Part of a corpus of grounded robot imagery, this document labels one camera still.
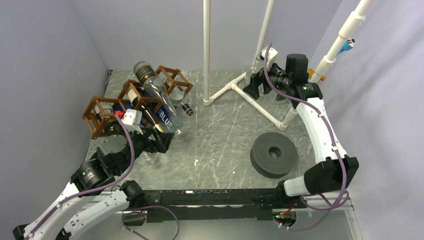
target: black weight plate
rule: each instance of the black weight plate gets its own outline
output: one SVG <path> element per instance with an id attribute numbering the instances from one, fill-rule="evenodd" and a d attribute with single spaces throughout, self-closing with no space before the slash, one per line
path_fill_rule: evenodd
<path id="1" fill-rule="evenodd" d="M 287 175 L 299 161 L 293 142 L 278 132 L 260 135 L 250 150 L 254 169 L 264 177 L 278 179 Z"/>

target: white wall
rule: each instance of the white wall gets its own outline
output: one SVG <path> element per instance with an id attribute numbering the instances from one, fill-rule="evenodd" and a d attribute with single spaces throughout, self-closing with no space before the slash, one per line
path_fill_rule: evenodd
<path id="1" fill-rule="evenodd" d="M 276 0 L 263 47 L 272 43 L 282 68 L 288 54 L 305 54 L 311 58 L 341 2 Z"/>
<path id="2" fill-rule="evenodd" d="M 84 161 L 81 116 L 107 69 L 69 0 L 2 0 L 0 33 L 0 239 L 9 240 Z"/>
<path id="3" fill-rule="evenodd" d="M 313 62 L 358 0 L 344 0 Z M 424 236 L 424 4 L 378 1 L 321 85 L 334 130 L 359 170 L 349 190 L 365 240 Z"/>
<path id="4" fill-rule="evenodd" d="M 203 69 L 202 0 L 72 0 L 109 69 Z M 276 0 L 264 44 L 311 56 L 342 0 Z M 253 61 L 268 0 L 211 0 L 210 68 Z"/>
<path id="5" fill-rule="evenodd" d="M 72 1 L 109 69 L 203 69 L 202 0 Z M 211 69 L 252 64 L 267 2 L 211 1 Z"/>

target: gray marble surface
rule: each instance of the gray marble surface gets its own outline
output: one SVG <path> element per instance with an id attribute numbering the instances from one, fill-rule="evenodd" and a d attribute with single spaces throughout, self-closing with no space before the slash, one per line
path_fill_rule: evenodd
<path id="1" fill-rule="evenodd" d="M 242 72 L 241 69 L 211 71 L 210 95 Z M 299 116 L 281 132 L 232 90 L 210 106 L 204 106 L 203 70 L 181 73 L 194 85 L 185 99 L 194 114 L 181 114 L 183 132 L 174 137 L 168 152 L 143 153 L 128 180 L 136 180 L 146 190 L 274 188 L 279 181 L 300 176 L 315 164 L 314 150 Z M 113 71 L 105 97 L 117 97 L 128 79 L 137 80 L 131 70 Z M 261 96 L 258 103 L 277 119 L 284 118 L 290 108 L 289 102 L 274 103 L 268 95 Z M 252 144 L 266 132 L 283 133 L 297 148 L 299 164 L 283 178 L 266 178 L 252 167 Z M 91 141 L 87 157 L 101 141 L 100 138 Z"/>

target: white plastic pipe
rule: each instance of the white plastic pipe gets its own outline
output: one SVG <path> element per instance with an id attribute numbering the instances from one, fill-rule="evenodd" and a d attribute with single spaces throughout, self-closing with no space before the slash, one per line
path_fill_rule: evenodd
<path id="1" fill-rule="evenodd" d="M 289 126 L 289 123 L 296 117 L 297 114 L 298 111 L 296 111 L 296 109 L 294 109 L 293 107 L 288 110 L 284 120 L 281 122 L 282 131 L 286 130 L 286 128 Z"/>
<path id="2" fill-rule="evenodd" d="M 211 0 L 203 0 L 203 78 L 204 97 L 203 104 L 209 106 L 209 60 L 211 42 Z"/>
<path id="3" fill-rule="evenodd" d="M 231 88 L 236 91 L 240 96 L 242 96 L 246 101 L 248 101 L 255 109 L 257 109 L 261 114 L 263 114 L 267 119 L 269 119 L 278 129 L 281 129 L 281 122 L 277 120 L 274 116 L 271 115 L 267 110 L 265 110 L 261 105 L 259 105 L 253 98 L 251 98 L 247 93 L 241 90 L 235 83 L 231 85 Z"/>
<path id="4" fill-rule="evenodd" d="M 209 99 L 210 103 L 213 103 L 215 99 L 219 98 L 221 95 L 223 95 L 226 91 L 231 89 L 231 84 L 238 84 L 241 80 L 245 79 L 246 73 L 243 72 L 240 76 L 237 78 L 234 78 L 229 83 L 227 83 L 223 88 L 221 88 L 219 91 L 217 91 L 214 95 L 212 95 Z"/>
<path id="5" fill-rule="evenodd" d="M 273 11 L 273 6 L 274 6 L 274 0 L 269 0 L 268 6 L 266 7 L 265 18 L 263 19 L 263 23 L 262 23 L 262 29 L 260 30 L 259 41 L 257 42 L 256 52 L 254 53 L 255 58 L 261 52 L 262 46 L 264 45 L 264 38 L 265 38 L 265 34 L 267 33 L 268 22 L 270 21 L 271 12 Z"/>
<path id="6" fill-rule="evenodd" d="M 319 62 L 318 66 L 316 67 L 315 73 L 309 80 L 311 83 L 318 83 L 320 78 L 327 73 L 328 69 L 336 60 L 336 55 L 342 48 L 343 44 L 348 38 L 353 36 L 354 32 L 365 20 L 365 12 L 367 12 L 373 1 L 374 0 L 361 0 L 356 9 L 350 13 L 340 31 L 338 31 L 338 36 L 333 45 L 330 47 L 327 55 L 322 58 L 321 62 Z"/>

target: cable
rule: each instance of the cable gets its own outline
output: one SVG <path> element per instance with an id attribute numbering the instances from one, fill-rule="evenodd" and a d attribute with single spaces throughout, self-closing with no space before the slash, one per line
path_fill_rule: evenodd
<path id="1" fill-rule="evenodd" d="M 164 207 L 164 206 L 155 205 L 155 206 L 144 206 L 144 207 L 140 207 L 140 208 L 131 209 L 132 212 L 126 213 L 125 215 L 122 216 L 122 226 L 123 226 L 123 228 L 130 231 L 131 233 L 139 236 L 140 238 L 142 238 L 144 240 L 149 240 L 147 237 L 141 235 L 137 231 L 134 231 L 131 228 L 127 227 L 124 223 L 126 216 L 135 215 L 135 214 L 143 214 L 141 212 L 138 212 L 138 210 L 142 211 L 142 210 L 146 210 L 146 209 L 164 209 L 164 210 L 168 211 L 173 216 L 173 218 L 175 219 L 175 222 L 176 222 L 176 233 L 175 233 L 175 236 L 173 236 L 172 240 L 175 240 L 178 236 L 178 233 L 180 233 L 180 221 L 178 221 L 178 218 L 175 215 L 175 213 L 173 213 L 169 208 Z"/>
<path id="2" fill-rule="evenodd" d="M 121 187 L 120 185 L 118 185 L 118 184 L 113 185 L 113 187 L 111 187 L 111 188 L 110 188 L 110 193 L 111 193 L 111 194 L 114 194 L 114 187 L 116 187 L 116 186 L 118 186 L 118 187 L 119 187 L 119 190 L 122 190 L 122 187 Z"/>
<path id="3" fill-rule="evenodd" d="M 124 123 L 121 121 L 121 118 L 117 115 L 117 114 L 115 114 L 115 118 L 116 118 L 116 120 L 118 121 L 118 123 L 121 125 L 121 127 L 122 127 L 122 129 L 123 129 L 123 132 L 125 133 L 125 136 L 126 136 L 126 139 L 128 140 L 128 144 L 129 144 L 129 148 L 130 148 L 130 151 L 131 151 L 131 162 L 130 162 L 130 164 L 129 164 L 129 167 L 128 167 L 128 169 L 126 170 L 126 172 L 124 173 L 124 174 L 122 174 L 122 176 L 118 179 L 118 180 L 116 180 L 116 181 L 114 181 L 114 182 L 111 182 L 111 183 L 109 183 L 109 184 L 106 184 L 106 185 L 104 185 L 104 186 L 99 186 L 99 187 L 96 187 L 96 188 L 93 188 L 93 189 L 89 189 L 89 190 L 85 190 L 85 191 L 81 191 L 81 192 L 78 192 L 78 193 L 75 193 L 75 194 L 73 194 L 73 195 L 71 195 L 71 196 L 67 196 L 67 197 L 65 197 L 63 200 L 61 200 L 61 201 L 59 201 L 59 203 L 57 204 L 57 205 L 55 205 L 38 223 L 37 223 L 37 225 L 35 225 L 35 227 L 31 230 L 31 231 L 29 231 L 29 233 L 28 233 L 28 235 L 24 238 L 24 240 L 28 240 L 29 239 L 29 236 L 30 235 L 33 235 L 34 234 L 34 232 L 35 231 L 37 231 L 52 215 L 53 215 L 53 213 L 58 209 L 58 206 L 59 207 L 61 207 L 61 206 L 63 206 L 63 204 L 64 203 L 66 203 L 67 201 L 69 201 L 69 200 L 71 200 L 71 199 L 74 199 L 74 198 L 76 198 L 76 197 L 81 197 L 81 196 L 84 196 L 84 195 L 86 195 L 86 194 L 91 194 L 91 193 L 94 193 L 94 192 L 97 192 L 97 191 L 103 191 L 104 189 L 106 189 L 106 188 L 109 188 L 109 187 L 112 187 L 112 186 L 114 186 L 114 185 L 116 185 L 116 184 L 118 184 L 119 182 L 121 182 L 122 180 L 124 180 L 127 176 L 128 176 L 128 174 L 130 174 L 130 172 L 131 172 L 131 170 L 133 169 L 133 166 L 134 166 L 134 161 L 135 161 L 135 152 L 134 152 L 134 145 L 133 145 L 133 141 L 131 140 L 131 136 L 130 136 L 130 133 L 128 132 L 128 130 L 127 130 L 127 128 L 125 127 L 125 125 L 124 125 Z"/>
<path id="4" fill-rule="evenodd" d="M 287 215 L 287 214 L 289 214 L 289 213 L 290 213 L 290 211 L 291 211 L 294 207 L 295 207 L 295 203 L 293 202 L 293 203 L 291 204 L 290 208 L 289 208 L 287 211 L 280 212 L 280 215 Z"/>
<path id="5" fill-rule="evenodd" d="M 316 106 L 314 106 L 311 103 L 309 103 L 309 102 L 307 102 L 305 100 L 302 100 L 300 98 L 297 98 L 297 97 L 293 97 L 293 96 L 284 94 L 281 91 L 279 91 L 273 85 L 273 83 L 270 80 L 270 77 L 268 76 L 268 71 L 266 71 L 266 69 L 267 69 L 267 63 L 268 63 L 268 53 L 269 53 L 270 48 L 271 48 L 272 45 L 273 44 L 270 43 L 268 45 L 268 47 L 266 48 L 265 57 L 264 57 L 264 60 L 263 60 L 263 69 L 264 69 L 263 72 L 265 73 L 265 79 L 268 82 L 268 84 L 271 87 L 271 89 L 274 90 L 280 96 L 283 96 L 283 97 L 288 98 L 288 99 L 290 99 L 292 101 L 296 101 L 296 102 L 299 102 L 299 103 L 302 103 L 302 104 L 307 105 L 308 107 L 312 108 L 320 116 L 321 115 L 321 111 Z M 333 130 L 330 127 L 330 124 L 329 124 L 328 120 L 326 119 L 325 115 L 322 115 L 320 118 L 322 119 L 322 121 L 324 122 L 325 126 L 327 127 L 328 133 L 329 133 L 330 138 L 331 138 L 331 145 L 333 147 L 336 147 L 337 146 L 336 145 L 336 140 L 335 140 L 335 137 L 334 137 L 334 134 L 333 134 Z M 342 156 L 340 156 L 339 150 L 336 149 L 336 150 L 334 150 L 334 152 L 335 152 L 335 154 L 336 154 L 336 156 L 338 158 L 338 161 L 340 163 L 341 173 L 342 173 L 341 189 L 340 189 L 340 193 L 338 194 L 337 199 L 328 208 L 328 211 L 324 214 L 324 216 L 319 221 L 317 221 L 315 224 L 313 224 L 312 226 L 309 226 L 309 227 L 306 227 L 306 228 L 287 228 L 287 227 L 283 226 L 284 228 L 286 228 L 288 230 L 290 229 L 292 231 L 307 231 L 307 230 L 313 229 L 313 228 L 315 228 L 316 226 L 318 226 L 319 224 L 321 224 L 324 221 L 324 219 L 330 214 L 331 210 L 333 210 L 335 208 L 338 208 L 340 206 L 340 203 L 341 203 L 343 194 L 345 193 L 345 190 L 346 190 L 347 173 L 346 173 L 345 164 L 343 163 Z"/>
<path id="6" fill-rule="evenodd" d="M 283 69 L 277 65 L 277 63 L 275 64 L 275 66 L 277 67 L 278 70 L 282 71 Z"/>

